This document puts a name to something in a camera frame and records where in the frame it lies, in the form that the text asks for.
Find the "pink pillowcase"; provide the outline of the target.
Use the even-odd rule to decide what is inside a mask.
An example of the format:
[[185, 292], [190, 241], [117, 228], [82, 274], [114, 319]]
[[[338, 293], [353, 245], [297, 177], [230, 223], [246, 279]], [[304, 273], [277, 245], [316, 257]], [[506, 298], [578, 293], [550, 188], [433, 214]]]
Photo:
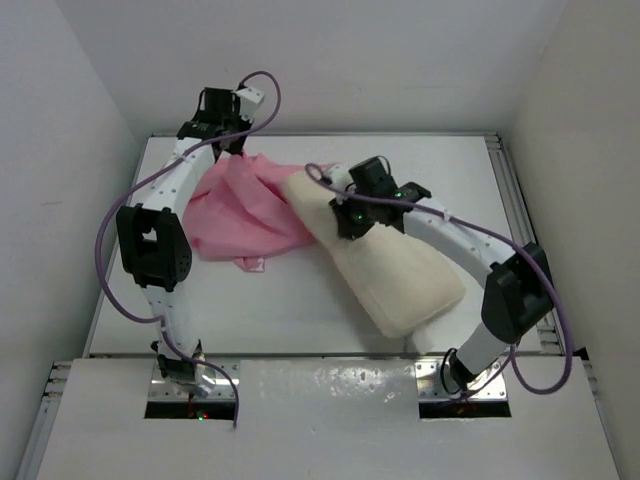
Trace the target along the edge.
[[299, 165], [233, 155], [199, 181], [182, 219], [187, 239], [205, 261], [231, 261], [259, 273], [268, 258], [316, 242], [338, 242], [332, 195]]

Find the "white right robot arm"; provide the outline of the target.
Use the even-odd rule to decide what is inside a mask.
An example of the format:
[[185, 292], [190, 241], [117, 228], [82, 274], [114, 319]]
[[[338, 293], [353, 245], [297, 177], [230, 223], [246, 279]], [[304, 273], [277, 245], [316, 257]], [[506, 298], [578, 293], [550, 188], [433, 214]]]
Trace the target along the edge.
[[450, 258], [483, 287], [480, 323], [441, 363], [440, 384], [449, 395], [468, 394], [471, 382], [501, 354], [513, 355], [521, 338], [557, 307], [539, 245], [519, 246], [449, 215], [428, 189], [397, 185], [386, 159], [372, 157], [351, 169], [333, 165], [321, 170], [318, 183], [334, 194], [329, 206], [339, 238], [355, 244], [382, 225]]

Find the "cream pillow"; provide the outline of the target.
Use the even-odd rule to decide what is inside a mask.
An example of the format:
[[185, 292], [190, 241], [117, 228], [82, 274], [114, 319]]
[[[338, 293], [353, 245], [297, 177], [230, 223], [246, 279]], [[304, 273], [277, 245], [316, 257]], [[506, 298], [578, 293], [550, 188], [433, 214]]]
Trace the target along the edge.
[[330, 191], [304, 172], [288, 176], [281, 189], [384, 336], [409, 335], [464, 299], [462, 280], [435, 248], [379, 223], [359, 239], [341, 239]]

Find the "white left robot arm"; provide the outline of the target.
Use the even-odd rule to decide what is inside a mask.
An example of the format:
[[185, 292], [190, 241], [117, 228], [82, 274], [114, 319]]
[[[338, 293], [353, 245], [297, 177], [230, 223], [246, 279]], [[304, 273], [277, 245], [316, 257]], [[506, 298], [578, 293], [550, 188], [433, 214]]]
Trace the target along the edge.
[[165, 174], [148, 193], [116, 214], [124, 270], [133, 277], [156, 318], [153, 345], [162, 377], [176, 392], [207, 398], [216, 371], [204, 364], [201, 341], [192, 327], [184, 282], [192, 250], [181, 223], [204, 174], [224, 152], [243, 150], [244, 132], [254, 123], [263, 92], [239, 85], [234, 90], [204, 89], [197, 110], [177, 134]]

